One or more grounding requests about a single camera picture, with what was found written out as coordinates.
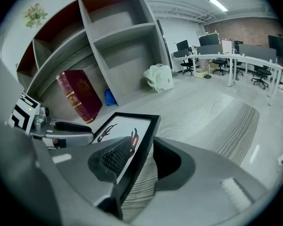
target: desk leg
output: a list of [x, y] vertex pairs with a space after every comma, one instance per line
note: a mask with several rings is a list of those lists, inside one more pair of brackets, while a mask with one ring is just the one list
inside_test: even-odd
[[211, 65], [208, 62], [208, 74], [211, 74]]
[[228, 87], [232, 86], [232, 77], [233, 77], [233, 59], [230, 58], [230, 76], [228, 77]]
[[236, 81], [237, 76], [237, 59], [234, 60], [234, 82]]
[[172, 71], [175, 72], [175, 62], [174, 62], [174, 60], [171, 60], [171, 66], [172, 66]]
[[268, 103], [270, 106], [272, 106], [272, 104], [274, 103], [275, 95], [277, 93], [277, 90], [278, 90], [278, 87], [279, 87], [279, 84], [280, 84], [281, 74], [282, 74], [282, 70], [278, 70], [278, 76], [277, 76], [277, 81], [275, 83], [275, 88], [274, 88], [274, 91], [273, 91], [273, 95], [269, 99], [269, 103]]
[[195, 64], [195, 58], [193, 58], [193, 70], [194, 70], [194, 77], [196, 78], [196, 64]]
[[271, 77], [272, 77], [271, 75], [269, 75], [269, 76], [267, 77], [268, 82], [270, 82], [270, 78], [271, 78]]
[[268, 97], [272, 97], [272, 93], [273, 93], [273, 91], [274, 91], [274, 88], [275, 88], [275, 78], [277, 77], [277, 72], [278, 72], [278, 70], [274, 70], [274, 71], [272, 71], [272, 77], [273, 77], [273, 81], [271, 82], [271, 84], [269, 85], [269, 86], [271, 86], [270, 87], [270, 89], [269, 89], [269, 93], [268, 93]]

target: blue object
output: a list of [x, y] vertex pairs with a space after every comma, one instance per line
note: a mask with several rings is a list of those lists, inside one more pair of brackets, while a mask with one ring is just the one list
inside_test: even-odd
[[105, 90], [105, 101], [106, 101], [106, 105], [116, 104], [116, 101], [115, 101], [113, 94], [111, 93], [110, 89]]

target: striped rug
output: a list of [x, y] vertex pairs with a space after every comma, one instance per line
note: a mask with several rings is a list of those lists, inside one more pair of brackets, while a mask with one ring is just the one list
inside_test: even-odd
[[[199, 89], [149, 114], [161, 115], [157, 136], [216, 152], [240, 165], [252, 143], [259, 112], [226, 94]], [[131, 222], [154, 195], [157, 167], [150, 150], [145, 165], [122, 205], [123, 219]]]

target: white plastic bag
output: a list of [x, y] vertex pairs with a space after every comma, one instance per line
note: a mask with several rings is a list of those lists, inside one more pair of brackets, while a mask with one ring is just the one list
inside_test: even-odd
[[174, 87], [172, 72], [169, 66], [157, 64], [143, 73], [147, 83], [158, 93]]

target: desk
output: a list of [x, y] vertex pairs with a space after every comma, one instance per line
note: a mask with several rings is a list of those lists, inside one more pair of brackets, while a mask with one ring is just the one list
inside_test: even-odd
[[228, 87], [231, 87], [233, 85], [233, 60], [234, 60], [234, 80], [236, 79], [237, 61], [243, 62], [246, 64], [257, 65], [260, 67], [263, 67], [265, 65], [265, 66], [268, 66], [274, 69], [274, 71], [272, 72], [273, 81], [272, 81], [271, 88], [268, 93], [268, 97], [270, 97], [268, 104], [272, 105], [275, 99], [277, 88], [280, 83], [281, 74], [283, 70], [282, 66], [278, 64], [274, 64], [271, 61], [268, 62], [263, 59], [253, 58], [253, 57], [248, 57], [248, 56], [243, 56], [243, 55], [238, 55], [238, 54], [189, 55], [185, 57], [172, 58], [172, 60], [177, 61], [177, 60], [184, 60], [188, 58], [193, 59], [193, 69], [195, 71], [194, 77], [196, 77], [196, 64], [195, 64], [196, 58], [198, 59], [229, 58], [230, 59], [230, 71], [229, 71]]

